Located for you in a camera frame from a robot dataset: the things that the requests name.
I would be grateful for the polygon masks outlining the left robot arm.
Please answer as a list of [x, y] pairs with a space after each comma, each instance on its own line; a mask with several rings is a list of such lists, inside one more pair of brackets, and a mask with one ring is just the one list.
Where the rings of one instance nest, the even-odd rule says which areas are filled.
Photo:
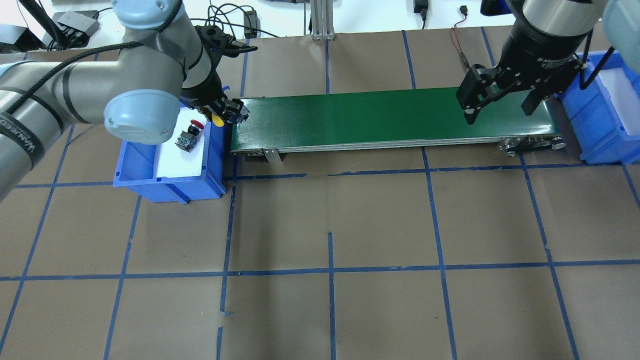
[[172, 138], [181, 105], [208, 121], [249, 118], [223, 91], [217, 66], [258, 50], [221, 28], [198, 26], [180, 0], [113, 0], [122, 43], [56, 62], [1, 66], [1, 198], [18, 186], [74, 124], [102, 124], [128, 142]]

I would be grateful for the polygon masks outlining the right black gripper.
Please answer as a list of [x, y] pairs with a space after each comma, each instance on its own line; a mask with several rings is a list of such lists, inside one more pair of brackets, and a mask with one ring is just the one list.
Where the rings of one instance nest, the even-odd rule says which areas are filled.
[[532, 116], [551, 93], [564, 92], [578, 75], [581, 62], [574, 53], [587, 37], [557, 36], [534, 27], [522, 14], [515, 18], [493, 68], [473, 64], [455, 92], [467, 125], [473, 125], [480, 111], [501, 100], [507, 92], [530, 89], [521, 103], [525, 116]]

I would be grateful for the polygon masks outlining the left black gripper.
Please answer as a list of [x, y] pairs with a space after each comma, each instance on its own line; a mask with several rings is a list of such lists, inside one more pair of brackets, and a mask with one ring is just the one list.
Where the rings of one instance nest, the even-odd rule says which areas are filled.
[[217, 113], [222, 113], [222, 120], [230, 125], [246, 121], [249, 109], [241, 99], [225, 94], [217, 67], [222, 57], [235, 59], [257, 51], [258, 47], [238, 41], [215, 25], [197, 25], [194, 29], [201, 41], [201, 51], [187, 69], [181, 103], [197, 110], [209, 122], [215, 122]]

